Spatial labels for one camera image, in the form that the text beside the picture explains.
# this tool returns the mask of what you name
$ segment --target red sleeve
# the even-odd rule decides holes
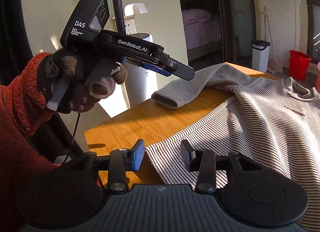
[[[47,101],[37,87],[37,69],[39,63],[50,53],[34,56],[21,75],[7,87],[0,86],[7,113],[16,127],[25,136],[32,136],[37,128],[55,113],[47,109]]]

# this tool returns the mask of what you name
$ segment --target wall outlet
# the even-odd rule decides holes
[[[138,33],[137,24],[136,24],[136,20],[134,19],[134,17],[125,19],[124,24],[125,24],[125,33],[127,35]]]

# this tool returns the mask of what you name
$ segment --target trash can lid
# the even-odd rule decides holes
[[[262,40],[252,41],[252,44],[253,44],[253,45],[256,45],[256,46],[262,46],[262,47],[268,47],[268,46],[270,46],[270,42],[266,42],[266,41],[262,41]]]

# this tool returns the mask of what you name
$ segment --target striped sweater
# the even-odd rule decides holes
[[[239,151],[298,182],[308,193],[301,224],[320,231],[320,96],[292,78],[252,78],[228,64],[199,70],[193,80],[174,80],[152,95],[159,104],[177,109],[193,101],[204,87],[231,91],[234,96],[202,119],[146,152],[167,184],[196,183],[197,173],[185,170],[180,142],[218,155]],[[217,187],[227,183],[217,171]]]

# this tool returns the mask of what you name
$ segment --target ribbed black surface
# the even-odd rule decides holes
[[[22,232],[46,229],[26,226]],[[286,228],[251,228],[230,218],[213,196],[193,192],[189,185],[135,185],[125,195],[112,196],[105,207],[86,223],[55,232],[251,232],[305,231],[294,224]]]

